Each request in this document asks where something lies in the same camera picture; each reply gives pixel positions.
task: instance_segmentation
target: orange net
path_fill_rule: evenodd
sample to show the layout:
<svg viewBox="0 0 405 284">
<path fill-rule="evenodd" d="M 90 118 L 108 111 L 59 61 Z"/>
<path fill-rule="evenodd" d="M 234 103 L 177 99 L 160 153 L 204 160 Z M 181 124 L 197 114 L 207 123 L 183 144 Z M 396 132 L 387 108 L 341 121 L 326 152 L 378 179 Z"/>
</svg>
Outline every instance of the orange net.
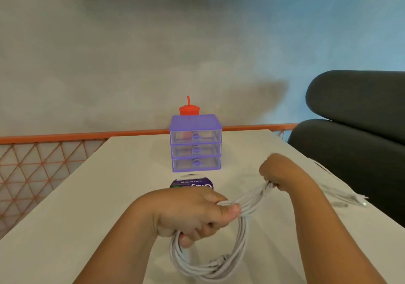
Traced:
<svg viewBox="0 0 405 284">
<path fill-rule="evenodd" d="M 106 140 L 0 145 L 0 239 Z"/>
</svg>

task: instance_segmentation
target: left hand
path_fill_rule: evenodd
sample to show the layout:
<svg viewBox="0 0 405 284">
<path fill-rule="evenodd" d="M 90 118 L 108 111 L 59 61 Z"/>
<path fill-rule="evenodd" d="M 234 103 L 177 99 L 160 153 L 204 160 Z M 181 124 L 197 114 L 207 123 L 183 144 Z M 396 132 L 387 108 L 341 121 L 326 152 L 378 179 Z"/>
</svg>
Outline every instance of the left hand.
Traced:
<svg viewBox="0 0 405 284">
<path fill-rule="evenodd" d="M 156 235 L 171 237 L 179 230 L 179 245 L 183 248 L 214 235 L 240 215 L 239 204 L 217 205 L 227 198 L 204 186 L 155 190 L 138 200 L 143 200 L 142 205 L 152 211 Z"/>
</svg>

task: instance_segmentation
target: dark gray sofa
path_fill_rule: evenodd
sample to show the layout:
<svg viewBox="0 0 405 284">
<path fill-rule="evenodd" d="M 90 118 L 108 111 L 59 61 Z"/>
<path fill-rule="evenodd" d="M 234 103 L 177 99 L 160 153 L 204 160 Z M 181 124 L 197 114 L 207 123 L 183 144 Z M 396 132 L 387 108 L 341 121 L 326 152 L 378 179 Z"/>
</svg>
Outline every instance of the dark gray sofa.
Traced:
<svg viewBox="0 0 405 284">
<path fill-rule="evenodd" d="M 306 103 L 327 120 L 298 124 L 288 143 L 405 226 L 405 72 L 325 72 Z"/>
</svg>

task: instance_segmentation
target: drawer handle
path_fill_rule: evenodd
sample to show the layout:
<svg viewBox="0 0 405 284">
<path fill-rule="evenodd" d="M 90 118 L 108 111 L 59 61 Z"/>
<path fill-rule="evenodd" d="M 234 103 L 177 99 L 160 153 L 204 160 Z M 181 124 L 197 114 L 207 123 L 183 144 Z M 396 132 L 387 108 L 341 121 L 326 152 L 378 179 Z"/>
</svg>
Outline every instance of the drawer handle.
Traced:
<svg viewBox="0 0 405 284">
<path fill-rule="evenodd" d="M 202 148 L 198 145 L 193 146 L 193 148 L 191 149 L 192 153 L 195 154 L 200 154 L 201 153 Z"/>
<path fill-rule="evenodd" d="M 201 138 L 201 136 L 199 133 L 193 133 L 191 135 L 191 139 L 193 139 L 193 140 L 200 140 L 200 138 Z"/>
<path fill-rule="evenodd" d="M 193 166 L 194 167 L 198 167 L 198 166 L 200 166 L 201 165 L 201 160 L 199 160 L 199 159 L 194 159 L 193 160 Z"/>
</svg>

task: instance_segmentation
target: red cup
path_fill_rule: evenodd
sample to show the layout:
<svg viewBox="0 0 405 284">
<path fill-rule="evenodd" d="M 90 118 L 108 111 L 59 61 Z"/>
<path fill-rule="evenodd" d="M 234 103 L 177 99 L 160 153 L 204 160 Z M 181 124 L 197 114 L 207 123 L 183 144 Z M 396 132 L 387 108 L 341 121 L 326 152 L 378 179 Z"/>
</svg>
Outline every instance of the red cup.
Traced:
<svg viewBox="0 0 405 284">
<path fill-rule="evenodd" d="M 181 116 L 198 116 L 200 114 L 200 108 L 195 105 L 190 105 L 190 95 L 187 96 L 188 105 L 181 106 L 179 108 Z"/>
</svg>

